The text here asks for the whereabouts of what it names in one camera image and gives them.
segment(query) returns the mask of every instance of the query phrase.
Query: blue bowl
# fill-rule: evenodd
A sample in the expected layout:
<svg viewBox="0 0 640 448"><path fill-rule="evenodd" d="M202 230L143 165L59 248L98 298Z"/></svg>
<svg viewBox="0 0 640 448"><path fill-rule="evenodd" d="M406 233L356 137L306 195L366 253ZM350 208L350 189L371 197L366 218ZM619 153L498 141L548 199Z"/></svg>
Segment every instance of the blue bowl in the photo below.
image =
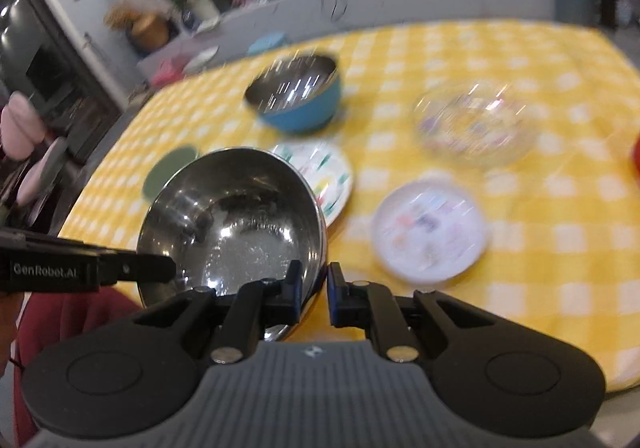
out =
<svg viewBox="0 0 640 448"><path fill-rule="evenodd" d="M311 54L273 63L252 81L244 98L265 123L282 132L302 133L327 124L341 94L335 60Z"/></svg>

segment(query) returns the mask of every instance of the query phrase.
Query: green coaster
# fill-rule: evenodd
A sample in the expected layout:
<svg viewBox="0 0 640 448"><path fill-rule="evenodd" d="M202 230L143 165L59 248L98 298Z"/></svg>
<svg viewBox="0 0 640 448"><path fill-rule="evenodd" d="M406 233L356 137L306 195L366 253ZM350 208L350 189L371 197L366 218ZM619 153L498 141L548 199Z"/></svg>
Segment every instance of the green coaster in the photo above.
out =
<svg viewBox="0 0 640 448"><path fill-rule="evenodd" d="M148 202L153 203L167 182L169 182L178 171L197 158L198 151L193 146L180 146L179 148L171 150L151 168L142 186L142 196Z"/></svg>

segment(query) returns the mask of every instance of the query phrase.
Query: white plate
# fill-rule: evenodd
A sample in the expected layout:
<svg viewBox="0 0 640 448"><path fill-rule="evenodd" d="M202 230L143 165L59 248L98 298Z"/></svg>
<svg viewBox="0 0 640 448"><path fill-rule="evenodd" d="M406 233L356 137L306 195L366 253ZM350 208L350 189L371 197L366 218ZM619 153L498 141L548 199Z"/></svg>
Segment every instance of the white plate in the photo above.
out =
<svg viewBox="0 0 640 448"><path fill-rule="evenodd" d="M194 34L202 34L208 31L215 29L220 23L220 16L216 16L215 18L210 18L208 20L203 20L198 28L196 29Z"/></svg>
<svg viewBox="0 0 640 448"><path fill-rule="evenodd" d="M218 47L211 47L210 49L203 50L186 64L183 72L189 76L202 72L203 68L209 64L217 53Z"/></svg>
<svg viewBox="0 0 640 448"><path fill-rule="evenodd" d="M484 217L473 197L437 179L392 192L373 217L373 248L386 268L420 285L453 278L487 245Z"/></svg>
<svg viewBox="0 0 640 448"><path fill-rule="evenodd" d="M353 173L340 150L325 141L281 143L271 150L298 170L318 198L327 227L347 204Z"/></svg>

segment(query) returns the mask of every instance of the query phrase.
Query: metal bowl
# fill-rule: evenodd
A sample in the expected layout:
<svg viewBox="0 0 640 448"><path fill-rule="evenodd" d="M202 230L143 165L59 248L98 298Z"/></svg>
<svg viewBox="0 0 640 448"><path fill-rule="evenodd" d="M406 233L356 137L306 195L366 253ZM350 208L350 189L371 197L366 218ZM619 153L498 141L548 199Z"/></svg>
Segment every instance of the metal bowl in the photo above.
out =
<svg viewBox="0 0 640 448"><path fill-rule="evenodd" d="M298 259L304 307L321 283L326 250L322 212L303 177L272 153L227 148L175 174L149 209L138 251L171 256L177 274L138 290L145 306L201 286L233 294L249 281L283 279ZM287 330L271 327L265 339Z"/></svg>
<svg viewBox="0 0 640 448"><path fill-rule="evenodd" d="M334 59L306 54L274 62L244 92L247 103L285 132L320 128L337 110L340 75Z"/></svg>

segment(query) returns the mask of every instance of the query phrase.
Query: yellow checkered tablecloth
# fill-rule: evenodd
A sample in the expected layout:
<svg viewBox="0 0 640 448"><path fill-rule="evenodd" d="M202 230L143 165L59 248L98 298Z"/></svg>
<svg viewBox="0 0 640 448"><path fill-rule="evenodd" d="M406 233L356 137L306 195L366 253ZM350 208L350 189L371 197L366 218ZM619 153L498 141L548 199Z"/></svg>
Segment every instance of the yellow checkered tablecloth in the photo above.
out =
<svg viewBox="0 0 640 448"><path fill-rule="evenodd" d="M356 174L329 231L330 260L348 279L394 293L412 288L377 264L373 212L391 190L422 176L452 176L479 201L492 229L486 254L444 290L568 341L596 358L608 389L640 382L640 191L628 159L640 130L640 78L599 33L517 21L443 22L337 34L247 58L173 84L124 132L61 235L135 249L147 205L143 180L172 148L201 153L285 139L242 103L276 56L336 54L342 113L315 137L336 142ZM535 150L498 171L459 171L417 144L410 110L450 79L508 82L540 126ZM133 284L122 290L137 298ZM329 326L324 293L294 340L360 338Z"/></svg>

